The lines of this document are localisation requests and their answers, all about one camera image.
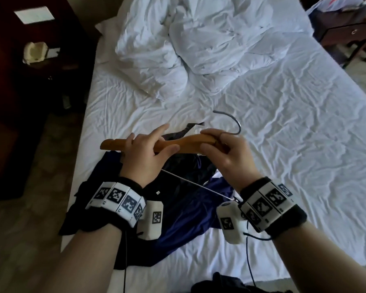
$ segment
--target drawer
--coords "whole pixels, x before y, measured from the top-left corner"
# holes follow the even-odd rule
[[[366,23],[344,26],[341,28],[328,29],[322,37],[321,45],[333,45],[348,43],[354,40],[361,41],[366,39]]]

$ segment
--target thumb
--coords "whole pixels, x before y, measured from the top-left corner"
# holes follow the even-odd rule
[[[180,150],[179,145],[177,144],[169,145],[165,147],[163,150],[161,150],[160,153],[156,155],[156,157],[160,162],[164,164],[168,158],[177,153],[179,150]]]
[[[204,155],[206,155],[214,165],[220,169],[227,155],[210,144],[202,143],[200,149]]]

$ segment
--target floor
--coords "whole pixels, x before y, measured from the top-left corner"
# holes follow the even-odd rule
[[[355,59],[346,72],[366,92],[366,63]],[[0,202],[0,293],[32,292],[59,256],[57,232],[67,208],[83,116],[49,115],[24,196]],[[277,284],[278,290],[297,292],[289,279]],[[277,289],[273,282],[260,286]]]

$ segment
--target hand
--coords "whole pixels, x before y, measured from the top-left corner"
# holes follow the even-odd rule
[[[125,158],[121,177],[137,182],[142,188],[152,182],[160,173],[161,168],[168,158],[179,151],[179,145],[170,145],[165,147],[158,155],[153,152],[153,147],[158,140],[164,141],[161,134],[169,127],[169,124],[164,124],[149,135],[139,134],[134,138],[134,133],[126,139]]]
[[[229,146],[228,154],[222,153],[209,144],[201,144],[200,149],[238,193],[256,180],[263,178],[255,166],[251,150],[244,138],[215,128],[202,130],[201,133],[212,135]]]

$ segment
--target metal rod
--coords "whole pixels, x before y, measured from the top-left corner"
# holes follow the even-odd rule
[[[238,132],[225,132],[225,133],[228,133],[229,135],[239,135],[241,133],[241,124],[240,122],[231,114],[229,113],[226,113],[226,112],[222,112],[222,111],[216,111],[216,110],[213,110],[214,113],[217,113],[217,114],[224,114],[226,116],[229,116],[230,118],[232,118],[236,123],[237,125],[239,126],[239,131]]]
[[[166,173],[168,173],[168,174],[170,174],[170,175],[172,175],[172,176],[174,176],[174,177],[176,177],[176,178],[179,178],[179,179],[181,179],[181,180],[183,180],[183,181],[189,182],[189,183],[191,183],[191,184],[194,184],[194,185],[196,185],[196,186],[199,186],[199,187],[201,187],[201,188],[204,188],[204,189],[206,189],[206,190],[208,190],[208,191],[214,192],[215,194],[218,194],[218,195],[220,195],[220,196],[222,196],[222,197],[225,197],[225,198],[227,198],[227,199],[229,199],[229,200],[233,200],[233,198],[227,197],[227,196],[225,196],[225,195],[223,195],[223,194],[221,194],[221,193],[215,192],[215,191],[213,191],[213,190],[211,190],[211,189],[209,189],[209,188],[203,187],[203,186],[201,186],[201,185],[199,185],[199,184],[197,184],[197,183],[191,182],[191,181],[186,180],[186,179],[184,179],[184,178],[182,178],[182,177],[179,177],[179,176],[177,176],[177,175],[175,175],[175,174],[172,174],[172,173],[170,173],[170,172],[167,172],[165,169],[161,169],[161,170],[162,170],[163,172],[166,172]]]

